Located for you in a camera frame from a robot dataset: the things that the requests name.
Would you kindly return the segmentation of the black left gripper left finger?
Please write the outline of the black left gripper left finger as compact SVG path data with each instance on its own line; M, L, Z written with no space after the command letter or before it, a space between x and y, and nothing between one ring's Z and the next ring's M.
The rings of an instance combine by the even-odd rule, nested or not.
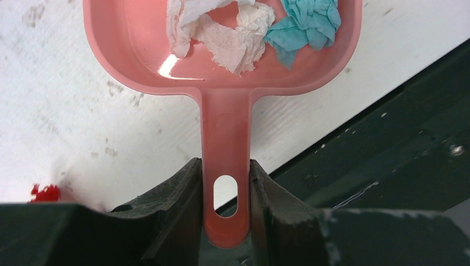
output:
M1 205L2 265L197 265L202 162L110 212L76 203Z

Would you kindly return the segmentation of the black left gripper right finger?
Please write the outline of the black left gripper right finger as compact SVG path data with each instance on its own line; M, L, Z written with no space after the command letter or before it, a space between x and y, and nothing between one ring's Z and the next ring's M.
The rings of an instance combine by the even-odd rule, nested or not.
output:
M250 162L254 265L468 265L469 236L439 212L313 208Z

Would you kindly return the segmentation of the pink plastic dustpan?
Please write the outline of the pink plastic dustpan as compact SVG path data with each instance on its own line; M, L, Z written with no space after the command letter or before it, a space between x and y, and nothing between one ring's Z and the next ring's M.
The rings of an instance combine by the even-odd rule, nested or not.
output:
M341 26L332 47L302 48L291 70L268 47L254 71L234 75L202 44L177 59L166 36L166 1L84 1L86 37L116 81L152 95L187 95L200 107L203 225L219 248L241 244L250 229L249 147L254 103L268 95L321 88L347 65L357 46L362 1L340 1Z

